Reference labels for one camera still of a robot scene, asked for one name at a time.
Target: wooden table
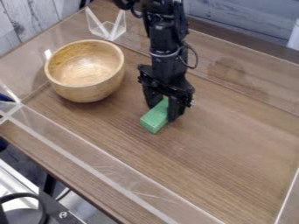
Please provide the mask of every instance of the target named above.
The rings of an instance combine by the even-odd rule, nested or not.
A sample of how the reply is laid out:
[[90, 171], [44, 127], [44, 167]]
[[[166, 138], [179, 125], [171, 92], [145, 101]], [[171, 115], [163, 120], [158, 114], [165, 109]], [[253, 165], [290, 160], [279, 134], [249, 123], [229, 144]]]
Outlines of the wooden table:
[[[118, 13], [107, 1], [91, 9], [102, 19]], [[274, 223], [299, 166], [299, 119], [285, 111], [298, 113], [298, 64], [193, 31], [197, 106], [151, 135], [136, 82], [149, 40], [127, 21], [126, 79], [104, 101], [63, 100], [43, 72], [47, 49], [98, 38], [84, 11], [2, 58], [2, 80], [23, 100], [2, 137], [123, 223]]]

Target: clear plastic stand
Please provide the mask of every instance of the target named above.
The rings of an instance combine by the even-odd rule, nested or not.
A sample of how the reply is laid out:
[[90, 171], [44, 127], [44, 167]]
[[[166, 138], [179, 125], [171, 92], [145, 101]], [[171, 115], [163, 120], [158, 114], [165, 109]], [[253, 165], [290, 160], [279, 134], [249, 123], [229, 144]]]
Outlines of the clear plastic stand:
[[119, 11], [116, 22], [102, 23], [94, 14], [90, 7], [86, 9], [88, 18], [88, 29], [91, 33], [106, 40], [116, 40], [127, 32], [127, 14], [123, 10]]

